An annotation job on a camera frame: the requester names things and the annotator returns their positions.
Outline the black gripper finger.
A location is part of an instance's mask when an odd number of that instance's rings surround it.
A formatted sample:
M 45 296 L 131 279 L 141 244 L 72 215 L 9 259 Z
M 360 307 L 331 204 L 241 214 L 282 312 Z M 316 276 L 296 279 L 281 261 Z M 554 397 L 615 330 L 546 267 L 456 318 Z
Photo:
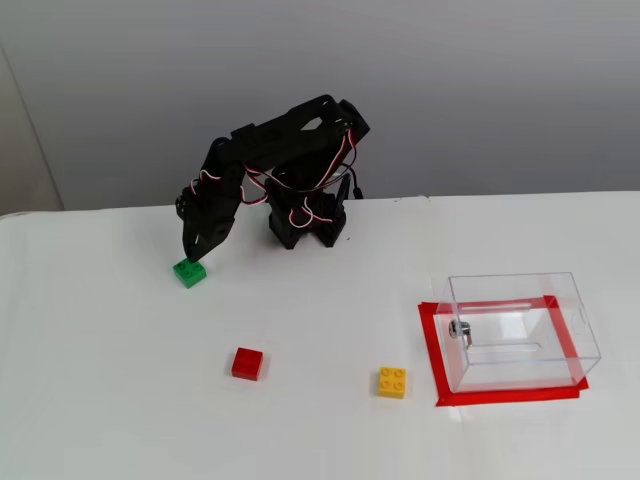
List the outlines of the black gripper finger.
M 201 227 L 193 243 L 193 261 L 199 261 L 218 245 L 226 240 L 234 219 L 215 220 L 211 224 Z
M 185 256 L 190 262 L 195 262 L 197 260 L 196 250 L 199 234 L 197 228 L 193 225 L 191 218 L 192 197 L 191 189 L 189 187 L 185 187 L 176 198 L 175 207 L 176 214 L 183 224 L 182 246 Z

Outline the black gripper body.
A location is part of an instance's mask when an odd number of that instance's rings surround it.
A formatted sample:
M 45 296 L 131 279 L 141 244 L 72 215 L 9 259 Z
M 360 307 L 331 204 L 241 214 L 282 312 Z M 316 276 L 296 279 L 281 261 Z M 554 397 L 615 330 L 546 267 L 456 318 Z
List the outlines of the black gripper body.
M 228 146 L 212 144 L 194 187 L 196 220 L 202 236 L 227 236 L 241 203 L 245 170 Z

